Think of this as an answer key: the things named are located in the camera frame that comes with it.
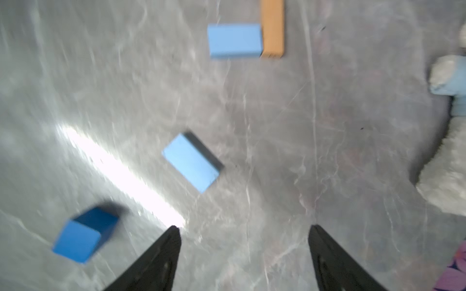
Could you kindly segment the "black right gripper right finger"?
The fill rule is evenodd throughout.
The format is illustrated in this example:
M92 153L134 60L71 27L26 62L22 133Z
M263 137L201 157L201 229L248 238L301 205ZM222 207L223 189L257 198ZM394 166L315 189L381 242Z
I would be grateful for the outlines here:
M386 291L320 225L308 235L320 291Z

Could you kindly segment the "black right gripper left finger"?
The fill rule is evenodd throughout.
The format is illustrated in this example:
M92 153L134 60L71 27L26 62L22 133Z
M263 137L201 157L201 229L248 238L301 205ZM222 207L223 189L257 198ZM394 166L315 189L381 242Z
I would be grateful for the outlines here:
M105 291L171 291L181 246L180 229L169 227Z

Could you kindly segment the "dark blue small block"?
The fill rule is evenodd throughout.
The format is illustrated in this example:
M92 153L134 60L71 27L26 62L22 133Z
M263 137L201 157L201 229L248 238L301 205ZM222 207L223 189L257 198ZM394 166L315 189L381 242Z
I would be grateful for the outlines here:
M94 207L66 223L52 252L77 263L87 263L110 239L118 221L119 216Z

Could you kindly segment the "light blue block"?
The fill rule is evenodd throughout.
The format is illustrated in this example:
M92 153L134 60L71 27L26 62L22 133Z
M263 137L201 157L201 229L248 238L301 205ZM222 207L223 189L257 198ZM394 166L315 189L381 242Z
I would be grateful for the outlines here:
M207 34L211 58L260 57L263 53L260 24L210 24Z
M190 130L177 135L162 151L162 155L201 194L225 168Z

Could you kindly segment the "natural wood block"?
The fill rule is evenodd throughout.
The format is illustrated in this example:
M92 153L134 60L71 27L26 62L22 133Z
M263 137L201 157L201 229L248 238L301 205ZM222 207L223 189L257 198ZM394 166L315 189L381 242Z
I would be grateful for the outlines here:
M263 58L281 58L285 52L285 1L261 0Z

